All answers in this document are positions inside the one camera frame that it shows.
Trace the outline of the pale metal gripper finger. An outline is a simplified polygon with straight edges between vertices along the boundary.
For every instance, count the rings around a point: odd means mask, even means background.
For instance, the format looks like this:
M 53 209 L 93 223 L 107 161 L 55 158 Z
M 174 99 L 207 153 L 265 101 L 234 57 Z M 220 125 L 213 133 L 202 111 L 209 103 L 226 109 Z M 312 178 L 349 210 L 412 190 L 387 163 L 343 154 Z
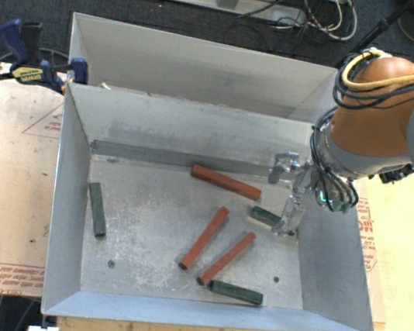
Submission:
M 278 153 L 275 155 L 275 160 L 272 168 L 269 169 L 268 182 L 277 184 L 281 179 L 283 173 L 296 173 L 301 167 L 299 154 L 293 152 Z
M 271 228 L 272 233 L 276 236 L 294 236 L 304 214 L 302 198 L 291 194 L 285 203 L 280 221 Z

